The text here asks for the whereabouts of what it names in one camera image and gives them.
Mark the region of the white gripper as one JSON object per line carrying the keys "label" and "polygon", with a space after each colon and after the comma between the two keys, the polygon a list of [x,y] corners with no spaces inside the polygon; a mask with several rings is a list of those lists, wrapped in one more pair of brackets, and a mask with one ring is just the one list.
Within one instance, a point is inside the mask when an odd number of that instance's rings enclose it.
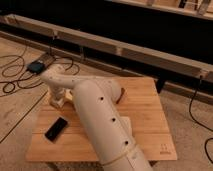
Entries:
{"label": "white gripper", "polygon": [[54,108],[61,109],[66,100],[66,89],[58,86],[50,86],[50,105]]}

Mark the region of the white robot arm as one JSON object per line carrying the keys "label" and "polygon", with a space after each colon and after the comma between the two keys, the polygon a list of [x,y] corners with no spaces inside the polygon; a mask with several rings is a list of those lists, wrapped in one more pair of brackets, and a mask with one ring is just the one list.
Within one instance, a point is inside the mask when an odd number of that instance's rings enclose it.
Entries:
{"label": "white robot arm", "polygon": [[66,75],[56,64],[41,74],[51,104],[62,107],[66,90],[104,171],[153,171],[115,104],[124,89],[112,78]]}

